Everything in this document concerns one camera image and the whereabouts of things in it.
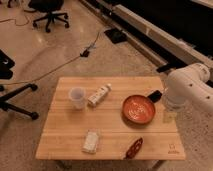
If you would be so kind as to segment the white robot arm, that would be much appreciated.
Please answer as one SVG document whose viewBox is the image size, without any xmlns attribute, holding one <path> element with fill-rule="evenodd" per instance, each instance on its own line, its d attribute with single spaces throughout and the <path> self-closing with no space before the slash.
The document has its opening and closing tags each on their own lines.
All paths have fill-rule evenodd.
<svg viewBox="0 0 213 171">
<path fill-rule="evenodd" d="M 206 82 L 210 69 L 202 63 L 194 63 L 170 72 L 165 80 L 163 101 L 170 110 L 182 108 L 186 102 L 213 113 L 213 88 Z"/>
</svg>

